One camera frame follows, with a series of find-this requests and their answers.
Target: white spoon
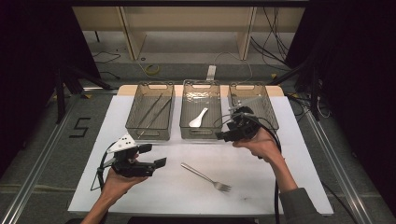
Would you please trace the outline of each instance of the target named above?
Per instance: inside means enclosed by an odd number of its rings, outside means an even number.
[[[205,112],[207,111],[207,108],[205,107],[202,111],[201,114],[198,115],[198,117],[196,119],[193,119],[192,121],[190,121],[189,125],[192,128],[199,128],[201,126],[201,122],[202,122],[202,117],[204,116]]]

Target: metal fork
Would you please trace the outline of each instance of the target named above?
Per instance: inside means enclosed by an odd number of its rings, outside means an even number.
[[[216,181],[211,180],[209,177],[207,177],[206,175],[201,174],[199,171],[195,170],[194,168],[190,167],[188,164],[186,164],[184,162],[181,163],[181,166],[186,168],[187,170],[195,173],[196,175],[202,177],[203,179],[209,181],[210,183],[212,183],[213,186],[215,187],[215,189],[218,189],[218,190],[224,191],[224,192],[228,192],[228,191],[231,190],[231,186],[228,186],[228,185],[222,184],[220,182],[216,182]]]

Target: gray sleeve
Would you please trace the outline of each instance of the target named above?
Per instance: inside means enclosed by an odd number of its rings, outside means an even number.
[[[295,189],[279,194],[288,224],[327,223],[326,217],[318,213],[305,189]]]

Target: white table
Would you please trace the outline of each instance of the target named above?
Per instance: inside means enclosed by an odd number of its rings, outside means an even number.
[[[223,95],[221,98],[223,114],[227,114],[227,98]],[[306,188],[322,215],[331,215],[332,207],[287,97],[270,99],[279,124],[277,134],[283,156],[297,184]],[[125,123],[133,100],[133,96],[113,97],[69,212],[88,213],[99,197],[99,189],[90,191],[96,168],[108,146],[127,133]],[[275,176],[269,164],[252,156],[247,149],[234,148],[224,141],[196,143],[181,139],[180,110],[181,97],[177,96],[170,141],[155,144],[150,152],[139,156],[140,161],[147,162],[166,157],[166,165],[129,190],[109,212],[150,217],[260,217],[273,214]],[[182,168],[182,162],[214,180],[231,185],[232,190],[224,193],[214,189],[209,182]]]

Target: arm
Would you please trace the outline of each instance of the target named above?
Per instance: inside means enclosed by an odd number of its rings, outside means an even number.
[[[279,186],[279,197],[287,223],[325,223],[326,219],[317,212],[305,189],[298,188],[271,134],[259,129],[252,139],[233,142],[233,146],[246,147],[252,155],[260,156],[270,163]]]
[[[99,199],[93,205],[88,215],[85,216],[81,224],[99,223],[111,205],[122,197],[132,186],[146,179],[147,177],[127,178],[122,175],[117,175],[116,172],[110,168]]]

